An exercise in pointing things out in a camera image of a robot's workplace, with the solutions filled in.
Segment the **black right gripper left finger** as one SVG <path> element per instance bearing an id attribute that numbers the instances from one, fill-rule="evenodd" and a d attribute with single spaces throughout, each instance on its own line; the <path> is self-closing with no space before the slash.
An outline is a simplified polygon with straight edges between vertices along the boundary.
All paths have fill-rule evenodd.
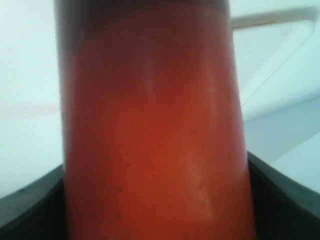
<path id="1" fill-rule="evenodd" d="M 2 240 L 66 240 L 63 168 L 0 199 Z"/>

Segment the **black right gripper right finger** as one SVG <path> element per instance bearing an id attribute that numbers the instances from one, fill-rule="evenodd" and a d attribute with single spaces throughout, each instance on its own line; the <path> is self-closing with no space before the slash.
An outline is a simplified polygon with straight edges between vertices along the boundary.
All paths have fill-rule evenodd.
<path id="1" fill-rule="evenodd" d="M 318 240 L 320 195 L 248 152 L 259 240 Z"/>

